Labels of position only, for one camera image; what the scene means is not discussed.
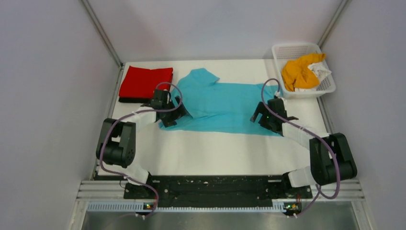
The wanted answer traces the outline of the teal t shirt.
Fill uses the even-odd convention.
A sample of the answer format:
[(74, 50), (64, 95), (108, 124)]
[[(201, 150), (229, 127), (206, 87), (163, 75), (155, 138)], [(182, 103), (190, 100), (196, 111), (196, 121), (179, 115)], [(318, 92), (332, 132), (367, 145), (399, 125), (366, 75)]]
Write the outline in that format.
[(276, 136), (276, 133), (250, 121), (262, 99), (273, 98), (278, 87), (263, 84), (220, 83), (220, 78), (206, 69), (193, 69), (181, 78), (172, 97), (182, 95), (188, 114), (176, 125), (159, 127), (165, 131), (223, 132)]

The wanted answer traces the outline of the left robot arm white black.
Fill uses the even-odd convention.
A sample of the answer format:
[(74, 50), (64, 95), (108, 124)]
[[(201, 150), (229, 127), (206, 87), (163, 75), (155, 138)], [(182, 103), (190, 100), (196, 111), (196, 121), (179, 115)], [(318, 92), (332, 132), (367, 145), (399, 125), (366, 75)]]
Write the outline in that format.
[(159, 195), (150, 180), (150, 172), (139, 164), (133, 164), (136, 135), (157, 122), (164, 127), (175, 126), (178, 119), (188, 114), (183, 104), (183, 94), (180, 90), (177, 92), (177, 96), (172, 96), (169, 91), (156, 89), (148, 103), (118, 119), (106, 118), (102, 124), (96, 149), (100, 167), (135, 185), (135, 192), (142, 198), (153, 194), (154, 199), (158, 200)]

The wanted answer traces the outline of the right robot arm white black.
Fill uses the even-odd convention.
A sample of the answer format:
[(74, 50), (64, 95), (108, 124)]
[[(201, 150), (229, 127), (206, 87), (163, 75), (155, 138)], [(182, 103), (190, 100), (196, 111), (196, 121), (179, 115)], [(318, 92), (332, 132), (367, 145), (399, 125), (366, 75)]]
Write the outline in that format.
[(342, 133), (330, 134), (305, 126), (294, 116), (288, 116), (281, 98), (258, 103), (251, 122), (289, 138), (309, 151), (310, 164), (282, 175), (281, 192), (294, 197), (301, 187), (316, 185), (318, 193), (327, 199), (338, 196), (341, 181), (357, 176), (358, 169), (348, 140)]

